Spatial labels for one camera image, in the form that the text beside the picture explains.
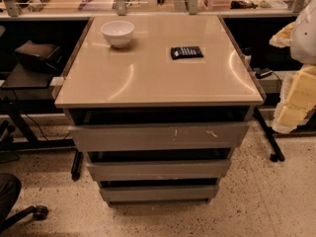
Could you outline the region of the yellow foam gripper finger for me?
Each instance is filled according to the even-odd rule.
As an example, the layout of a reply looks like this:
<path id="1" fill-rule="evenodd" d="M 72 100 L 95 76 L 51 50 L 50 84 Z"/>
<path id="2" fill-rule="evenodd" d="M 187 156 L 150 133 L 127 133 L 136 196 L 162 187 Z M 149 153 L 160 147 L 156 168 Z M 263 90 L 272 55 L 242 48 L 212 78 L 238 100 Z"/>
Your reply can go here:
<path id="1" fill-rule="evenodd" d="M 292 44 L 292 31 L 293 31 L 294 23 L 289 23 L 281 30 L 279 30 L 275 35 L 273 35 L 269 41 L 269 44 L 278 47 L 290 47 Z"/>
<path id="2" fill-rule="evenodd" d="M 297 72 L 287 74 L 279 96 L 272 128 L 287 134 L 295 130 L 316 106 L 316 66 L 304 64 Z"/>

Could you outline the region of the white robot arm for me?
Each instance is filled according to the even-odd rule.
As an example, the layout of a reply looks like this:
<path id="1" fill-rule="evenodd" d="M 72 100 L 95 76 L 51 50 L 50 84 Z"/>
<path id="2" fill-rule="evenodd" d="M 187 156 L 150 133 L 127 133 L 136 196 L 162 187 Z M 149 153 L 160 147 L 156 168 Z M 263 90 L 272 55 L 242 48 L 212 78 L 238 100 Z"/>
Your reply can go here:
<path id="1" fill-rule="evenodd" d="M 270 45 L 290 47 L 290 56 L 302 66 L 286 74 L 276 105 L 272 128 L 287 134 L 295 130 L 316 106 L 316 0 L 301 11 L 296 20 L 270 39 Z"/>

